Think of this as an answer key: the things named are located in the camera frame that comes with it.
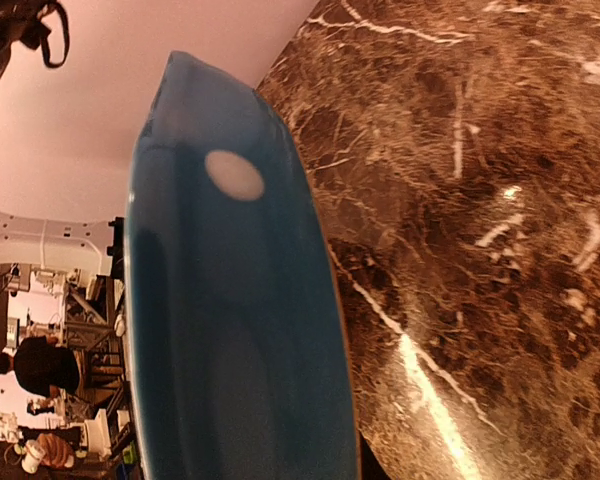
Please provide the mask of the blue dotted plate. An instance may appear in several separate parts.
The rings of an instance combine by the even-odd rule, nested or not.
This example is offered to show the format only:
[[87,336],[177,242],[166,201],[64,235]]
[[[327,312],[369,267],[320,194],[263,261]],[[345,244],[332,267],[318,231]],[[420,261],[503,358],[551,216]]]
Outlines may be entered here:
[[125,222],[131,387],[148,479],[356,479],[340,301],[292,136],[175,51]]

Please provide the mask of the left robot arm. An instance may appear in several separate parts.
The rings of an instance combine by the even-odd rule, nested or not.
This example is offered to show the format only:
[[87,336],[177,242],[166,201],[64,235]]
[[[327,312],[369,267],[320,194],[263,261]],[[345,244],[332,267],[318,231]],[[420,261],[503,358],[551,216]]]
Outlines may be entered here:
[[124,219],[69,222],[0,211],[0,264],[124,278]]

